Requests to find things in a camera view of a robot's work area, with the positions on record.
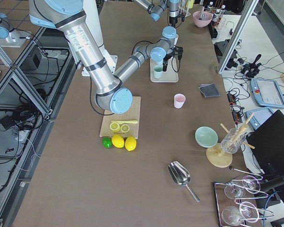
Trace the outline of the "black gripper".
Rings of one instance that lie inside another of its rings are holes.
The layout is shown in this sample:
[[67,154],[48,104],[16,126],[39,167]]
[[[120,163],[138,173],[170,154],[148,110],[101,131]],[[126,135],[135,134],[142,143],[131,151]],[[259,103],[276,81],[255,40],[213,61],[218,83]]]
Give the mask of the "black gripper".
[[173,48],[171,48],[169,50],[169,52],[166,54],[166,56],[164,57],[164,61],[163,61],[163,64],[162,64],[162,71],[163,72],[167,71],[168,61],[172,57],[177,56],[178,61],[181,62],[182,54],[183,54],[183,47],[175,45]]
[[[181,19],[180,24],[177,26],[178,19]],[[178,11],[169,12],[169,23],[172,27],[177,28],[185,21],[184,13],[179,13]]]

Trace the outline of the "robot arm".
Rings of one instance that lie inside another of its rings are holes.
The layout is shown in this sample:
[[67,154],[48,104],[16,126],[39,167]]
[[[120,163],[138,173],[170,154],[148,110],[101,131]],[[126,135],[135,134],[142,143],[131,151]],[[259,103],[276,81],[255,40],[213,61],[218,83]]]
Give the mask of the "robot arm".
[[158,5],[148,0],[134,0],[134,2],[146,10],[153,21],[158,21],[166,10],[168,11],[168,22],[172,27],[176,28],[178,19],[181,19],[181,22],[185,21],[184,14],[179,13],[178,0],[160,0]]
[[178,18],[178,1],[162,0],[155,6],[147,0],[136,1],[157,21],[166,8],[170,9],[171,26],[163,28],[162,37],[154,44],[141,45],[127,61],[112,72],[93,33],[86,24],[87,19],[99,20],[96,4],[92,3],[92,12],[87,15],[86,5],[82,0],[31,0],[29,16],[33,24],[57,29],[64,33],[79,60],[97,86],[94,100],[98,107],[114,114],[127,112],[133,101],[131,91],[123,83],[145,62],[151,58],[163,63],[175,43],[176,22]]

